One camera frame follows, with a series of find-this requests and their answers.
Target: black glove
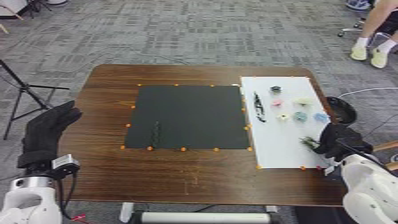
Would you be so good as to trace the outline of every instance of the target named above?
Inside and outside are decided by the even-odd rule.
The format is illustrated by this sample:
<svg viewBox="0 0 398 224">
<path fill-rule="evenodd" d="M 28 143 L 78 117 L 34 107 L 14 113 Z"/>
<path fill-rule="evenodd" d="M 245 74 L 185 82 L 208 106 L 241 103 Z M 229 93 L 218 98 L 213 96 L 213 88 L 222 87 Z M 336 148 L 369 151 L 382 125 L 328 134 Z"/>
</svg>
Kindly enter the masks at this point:
<svg viewBox="0 0 398 224">
<path fill-rule="evenodd" d="M 357 149 L 357 151 L 371 154 L 373 146 L 362 141 L 362 135 L 343 124 L 328 123 L 320 135 L 320 147 L 314 149 L 314 152 L 325 154 L 327 158 L 334 157 L 336 162 L 353 154 L 339 144 L 339 141 Z"/>
<path fill-rule="evenodd" d="M 57 159 L 58 139 L 67 126 L 81 117 L 74 101 L 51 108 L 28 122 L 23 143 L 23 154 L 18 158 L 18 168 L 32 163 Z"/>
</svg>

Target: wooden table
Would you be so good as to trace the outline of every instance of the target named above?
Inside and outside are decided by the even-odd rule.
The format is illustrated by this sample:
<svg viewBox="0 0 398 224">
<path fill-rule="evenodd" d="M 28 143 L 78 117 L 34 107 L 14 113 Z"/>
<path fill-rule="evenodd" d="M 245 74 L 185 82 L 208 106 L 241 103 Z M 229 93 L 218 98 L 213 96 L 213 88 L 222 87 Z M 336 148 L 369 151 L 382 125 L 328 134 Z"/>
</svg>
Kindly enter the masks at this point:
<svg viewBox="0 0 398 224">
<path fill-rule="evenodd" d="M 282 67 L 99 65 L 76 99 L 83 117 L 69 127 L 60 155 L 81 163 L 73 199 L 87 201 L 341 206 L 344 187 L 321 171 L 256 169 L 247 150 L 121 149 L 142 85 L 231 85 L 240 76 L 307 76 Z"/>
</svg>

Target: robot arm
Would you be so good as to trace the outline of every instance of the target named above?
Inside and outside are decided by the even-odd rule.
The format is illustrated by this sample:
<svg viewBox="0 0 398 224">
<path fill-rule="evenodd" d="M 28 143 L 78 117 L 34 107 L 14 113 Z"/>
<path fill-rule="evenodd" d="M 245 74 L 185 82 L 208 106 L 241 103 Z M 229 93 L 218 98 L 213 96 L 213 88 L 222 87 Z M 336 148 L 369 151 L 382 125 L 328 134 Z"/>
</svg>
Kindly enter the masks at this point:
<svg viewBox="0 0 398 224">
<path fill-rule="evenodd" d="M 53 181 L 76 173 L 78 162 L 71 155 L 57 158 L 58 139 L 62 131 L 80 119 L 81 112 L 74 102 L 67 102 L 48 110 L 28 122 L 23 138 L 23 154 L 18 158 L 18 168 L 25 175 L 10 183 L 5 194 L 0 224 L 60 224 L 62 207 L 55 201 Z M 37 202 L 21 208 L 25 203 Z"/>
<path fill-rule="evenodd" d="M 341 163 L 348 193 L 343 199 L 346 213 L 359 224 L 396 224 L 398 178 L 359 155 Z"/>
<path fill-rule="evenodd" d="M 346 126 L 328 124 L 314 152 L 341 162 L 348 188 L 343 206 L 352 219 L 359 224 L 396 224 L 398 178 L 371 155 L 373 147 L 360 134 Z"/>
<path fill-rule="evenodd" d="M 62 215 L 55 203 L 55 189 L 50 187 L 50 184 L 51 180 L 48 177 L 30 177 L 12 181 L 12 189 L 5 194 L 3 210 L 0 213 L 2 224 L 62 223 Z M 32 200 L 41 201 L 39 205 L 19 208 L 23 203 Z"/>
</svg>

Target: gray carpet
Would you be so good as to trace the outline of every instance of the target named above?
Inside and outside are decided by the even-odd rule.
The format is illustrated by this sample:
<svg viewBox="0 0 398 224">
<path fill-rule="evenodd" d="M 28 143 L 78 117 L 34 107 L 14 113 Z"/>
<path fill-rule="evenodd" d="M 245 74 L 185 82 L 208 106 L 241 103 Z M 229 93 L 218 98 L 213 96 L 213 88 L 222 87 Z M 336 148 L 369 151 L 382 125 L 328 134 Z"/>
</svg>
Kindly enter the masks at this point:
<svg viewBox="0 0 398 224">
<path fill-rule="evenodd" d="M 105 63 L 300 66 L 314 73 L 325 95 L 337 96 L 364 88 L 398 86 L 398 56 L 391 55 L 382 70 L 348 58 L 355 35 L 339 38 L 336 33 L 355 19 L 343 0 L 71 0 L 51 12 L 42 10 L 34 19 L 26 14 L 25 21 L 2 21 L 10 34 L 0 33 L 0 57 L 26 82 L 71 88 L 57 92 L 53 104 L 74 99 L 90 70 Z M 3 130 L 18 92 L 2 80 L 0 93 Z M 362 134 L 398 113 L 396 95 L 396 90 L 378 90 L 344 97 L 359 111 L 352 127 Z M 32 107 L 26 98 L 21 111 Z M 10 139 L 0 141 L 0 179 L 18 173 L 19 139 L 30 118 L 18 121 Z M 392 118 L 366 140 L 378 144 L 396 139 Z M 394 153 L 378 153 L 384 162 Z M 2 180 L 0 201 L 7 186 L 9 180 Z M 119 205 L 78 202 L 71 210 L 89 214 L 92 223 L 117 223 Z M 199 207 L 149 205 L 149 210 Z M 263 211 L 256 206 L 211 209 Z M 289 207 L 282 207 L 288 223 L 295 223 L 289 213 Z"/>
</svg>

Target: shoe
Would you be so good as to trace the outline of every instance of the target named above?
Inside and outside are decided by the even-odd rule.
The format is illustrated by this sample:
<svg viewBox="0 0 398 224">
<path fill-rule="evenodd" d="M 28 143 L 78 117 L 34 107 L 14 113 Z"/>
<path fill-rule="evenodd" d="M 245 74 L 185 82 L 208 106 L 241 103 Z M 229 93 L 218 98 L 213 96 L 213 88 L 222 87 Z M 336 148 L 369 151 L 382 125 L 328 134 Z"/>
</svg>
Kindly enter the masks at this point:
<svg viewBox="0 0 398 224">
<path fill-rule="evenodd" d="M 373 58 L 369 60 L 369 63 L 376 68 L 384 68 L 387 65 L 387 54 L 380 52 L 376 48 L 373 49 L 371 52 L 373 52 Z"/>
<path fill-rule="evenodd" d="M 368 59 L 366 47 L 352 47 L 350 57 L 357 61 L 364 61 Z"/>
</svg>

